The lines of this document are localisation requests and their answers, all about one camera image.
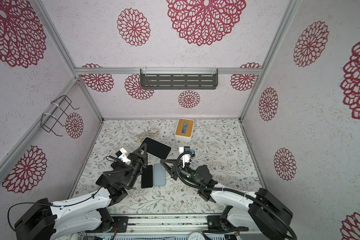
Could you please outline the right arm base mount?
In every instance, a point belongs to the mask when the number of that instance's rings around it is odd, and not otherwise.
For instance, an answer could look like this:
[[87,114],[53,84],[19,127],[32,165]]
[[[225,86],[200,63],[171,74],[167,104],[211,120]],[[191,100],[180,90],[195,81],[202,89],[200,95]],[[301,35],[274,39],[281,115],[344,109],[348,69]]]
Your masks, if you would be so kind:
[[233,206],[227,206],[223,213],[220,216],[209,215],[207,216],[207,224],[208,224],[208,231],[212,233],[228,233],[229,231],[244,231],[247,232],[249,230],[248,227],[235,227],[228,221],[228,213],[232,210]]

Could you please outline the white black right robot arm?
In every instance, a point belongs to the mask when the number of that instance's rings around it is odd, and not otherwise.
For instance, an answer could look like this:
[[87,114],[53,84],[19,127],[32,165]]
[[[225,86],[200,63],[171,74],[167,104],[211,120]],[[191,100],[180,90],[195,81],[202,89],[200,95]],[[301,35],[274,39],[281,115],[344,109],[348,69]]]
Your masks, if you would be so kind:
[[196,189],[203,200],[226,205],[219,222],[223,230],[254,229],[269,240],[298,238],[290,226],[292,211],[268,190],[246,192],[228,188],[213,179],[206,165],[194,170],[190,163],[181,160],[160,163],[173,179]]

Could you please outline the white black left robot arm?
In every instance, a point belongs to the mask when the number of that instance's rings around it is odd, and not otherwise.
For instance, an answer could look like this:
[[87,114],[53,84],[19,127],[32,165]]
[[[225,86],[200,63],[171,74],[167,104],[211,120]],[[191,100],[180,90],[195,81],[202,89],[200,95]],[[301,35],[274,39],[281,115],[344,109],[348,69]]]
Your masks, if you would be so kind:
[[85,231],[104,232],[114,220],[108,207],[121,202],[148,166],[147,144],[128,155],[129,164],[115,162],[113,170],[103,172],[99,189],[79,197],[50,202],[47,198],[31,202],[31,207],[12,226],[18,240],[55,240]]

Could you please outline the light blue phone case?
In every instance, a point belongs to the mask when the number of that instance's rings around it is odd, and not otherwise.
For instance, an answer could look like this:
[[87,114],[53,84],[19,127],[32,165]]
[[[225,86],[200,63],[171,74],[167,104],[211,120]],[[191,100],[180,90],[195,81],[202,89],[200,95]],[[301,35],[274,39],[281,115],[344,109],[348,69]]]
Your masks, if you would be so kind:
[[161,165],[161,163],[156,163],[153,165],[153,184],[155,187],[166,185],[166,174],[167,171]]

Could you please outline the black phone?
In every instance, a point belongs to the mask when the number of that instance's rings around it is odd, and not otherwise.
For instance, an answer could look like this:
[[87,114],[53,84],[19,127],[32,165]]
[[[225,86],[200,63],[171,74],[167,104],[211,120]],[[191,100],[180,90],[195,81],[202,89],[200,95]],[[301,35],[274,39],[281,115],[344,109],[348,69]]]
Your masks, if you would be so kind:
[[166,144],[146,137],[141,145],[146,144],[147,153],[161,160],[166,160],[172,148]]

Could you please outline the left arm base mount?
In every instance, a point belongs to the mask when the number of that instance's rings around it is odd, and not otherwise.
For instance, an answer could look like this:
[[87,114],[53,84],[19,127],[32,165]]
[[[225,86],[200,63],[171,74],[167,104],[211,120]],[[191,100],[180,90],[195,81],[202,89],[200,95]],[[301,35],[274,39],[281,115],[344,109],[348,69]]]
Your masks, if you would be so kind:
[[111,216],[107,208],[97,209],[101,215],[101,224],[91,233],[125,233],[127,231],[129,217],[127,216]]

